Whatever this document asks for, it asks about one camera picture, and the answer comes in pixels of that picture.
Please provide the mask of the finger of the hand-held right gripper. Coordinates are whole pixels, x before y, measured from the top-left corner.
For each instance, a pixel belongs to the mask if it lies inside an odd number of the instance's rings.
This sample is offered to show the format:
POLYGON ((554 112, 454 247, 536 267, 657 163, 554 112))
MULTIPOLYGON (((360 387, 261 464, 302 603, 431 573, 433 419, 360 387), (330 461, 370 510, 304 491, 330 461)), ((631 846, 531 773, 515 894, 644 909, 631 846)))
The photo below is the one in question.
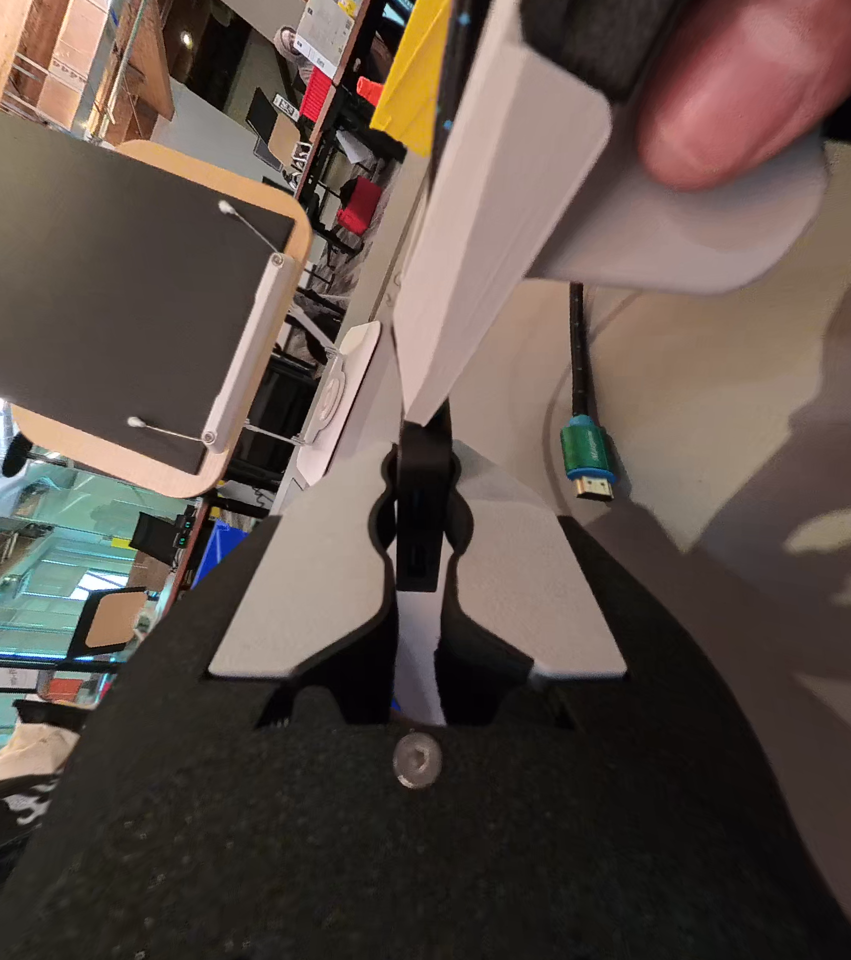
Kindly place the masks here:
POLYGON ((608 144, 606 96, 493 2, 401 275, 393 314, 403 418, 448 398, 608 144))

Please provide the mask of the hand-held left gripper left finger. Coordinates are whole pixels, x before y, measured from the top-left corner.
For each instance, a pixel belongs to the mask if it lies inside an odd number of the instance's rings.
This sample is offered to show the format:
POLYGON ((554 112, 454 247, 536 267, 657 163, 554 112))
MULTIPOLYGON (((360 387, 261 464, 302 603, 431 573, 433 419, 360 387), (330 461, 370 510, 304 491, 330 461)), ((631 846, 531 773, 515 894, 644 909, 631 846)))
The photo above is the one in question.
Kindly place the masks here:
POLYGON ((377 441, 294 496, 212 656, 211 677, 275 683, 283 706, 322 687, 348 723, 388 721, 398 649, 387 555, 396 454, 394 443, 377 441))

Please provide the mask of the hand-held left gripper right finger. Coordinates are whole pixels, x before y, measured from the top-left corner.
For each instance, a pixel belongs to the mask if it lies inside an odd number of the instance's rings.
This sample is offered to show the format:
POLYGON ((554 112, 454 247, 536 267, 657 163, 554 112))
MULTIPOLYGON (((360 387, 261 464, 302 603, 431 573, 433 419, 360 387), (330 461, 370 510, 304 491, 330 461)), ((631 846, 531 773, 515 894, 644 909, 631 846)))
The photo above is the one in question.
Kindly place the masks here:
POLYGON ((624 655, 557 515, 463 442, 434 672, 443 719, 486 726, 517 690, 620 682, 624 655))

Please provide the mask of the black HDMI switch box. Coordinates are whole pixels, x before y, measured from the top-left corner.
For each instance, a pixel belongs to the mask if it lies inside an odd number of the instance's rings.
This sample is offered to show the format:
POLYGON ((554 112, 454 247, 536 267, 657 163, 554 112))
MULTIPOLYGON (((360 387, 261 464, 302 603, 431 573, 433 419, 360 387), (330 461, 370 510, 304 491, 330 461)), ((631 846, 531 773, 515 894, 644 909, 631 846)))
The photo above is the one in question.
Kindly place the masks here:
POLYGON ((402 424, 395 474, 395 586, 401 593, 437 590, 456 471, 448 402, 425 425, 402 424))

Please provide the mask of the grey desk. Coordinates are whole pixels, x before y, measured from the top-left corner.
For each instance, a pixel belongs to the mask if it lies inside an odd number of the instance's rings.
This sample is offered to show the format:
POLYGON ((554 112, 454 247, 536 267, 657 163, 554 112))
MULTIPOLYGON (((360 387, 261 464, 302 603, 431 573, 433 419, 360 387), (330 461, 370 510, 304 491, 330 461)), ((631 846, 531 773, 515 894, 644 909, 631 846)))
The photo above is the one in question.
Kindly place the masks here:
POLYGON ((515 370, 556 285, 522 286, 457 386, 465 439, 561 517, 630 667, 566 698, 630 770, 669 776, 731 818, 791 889, 809 867, 827 918, 803 956, 851 958, 851 144, 827 146, 821 212, 764 279, 720 296, 596 295, 599 412, 623 461, 610 508, 559 492, 558 452, 531 466, 533 413, 487 423, 484 364, 515 370))

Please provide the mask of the person's right hand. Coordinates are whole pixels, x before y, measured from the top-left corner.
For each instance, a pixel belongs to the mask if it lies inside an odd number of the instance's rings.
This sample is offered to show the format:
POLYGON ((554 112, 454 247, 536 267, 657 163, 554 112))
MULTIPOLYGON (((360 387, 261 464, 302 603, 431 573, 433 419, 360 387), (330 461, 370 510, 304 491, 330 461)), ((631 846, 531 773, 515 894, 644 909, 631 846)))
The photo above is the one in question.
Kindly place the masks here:
POLYGON ((638 158, 679 191, 724 185, 851 96, 851 1, 708 1, 683 16, 644 86, 638 158))

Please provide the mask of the small blue plastic bin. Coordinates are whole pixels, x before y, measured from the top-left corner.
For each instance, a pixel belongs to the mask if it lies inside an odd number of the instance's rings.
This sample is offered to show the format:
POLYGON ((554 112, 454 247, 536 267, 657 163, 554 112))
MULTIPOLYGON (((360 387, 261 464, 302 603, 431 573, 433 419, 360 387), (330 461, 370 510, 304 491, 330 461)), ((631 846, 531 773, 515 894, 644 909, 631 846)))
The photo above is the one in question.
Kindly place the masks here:
POLYGON ((192 563, 187 577, 187 588, 195 588, 218 567, 249 536, 249 532, 222 518, 215 519, 208 528, 199 558, 192 563))

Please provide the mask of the chair with wooden back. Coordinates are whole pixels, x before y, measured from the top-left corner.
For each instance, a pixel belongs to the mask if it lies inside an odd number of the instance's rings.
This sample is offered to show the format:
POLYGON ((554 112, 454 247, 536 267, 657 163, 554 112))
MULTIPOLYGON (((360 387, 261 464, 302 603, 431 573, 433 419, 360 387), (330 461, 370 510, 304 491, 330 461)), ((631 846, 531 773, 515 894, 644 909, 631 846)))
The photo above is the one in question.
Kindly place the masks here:
POLYGON ((276 173, 290 172, 301 131, 292 119, 277 110, 261 88, 256 88, 245 116, 255 135, 253 155, 276 173))
POLYGON ((134 638, 148 598, 148 590, 127 586, 90 591, 83 602, 66 657, 78 660, 120 652, 134 638))

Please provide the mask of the beige hoodie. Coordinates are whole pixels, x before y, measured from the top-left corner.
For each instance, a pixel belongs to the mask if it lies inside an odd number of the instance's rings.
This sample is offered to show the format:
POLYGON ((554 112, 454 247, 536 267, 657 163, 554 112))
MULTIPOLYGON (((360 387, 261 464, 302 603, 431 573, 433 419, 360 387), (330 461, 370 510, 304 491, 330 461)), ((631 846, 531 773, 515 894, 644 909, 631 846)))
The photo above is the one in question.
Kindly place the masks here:
POLYGON ((48 724, 16 724, 0 747, 0 782, 60 772, 80 734, 48 724))

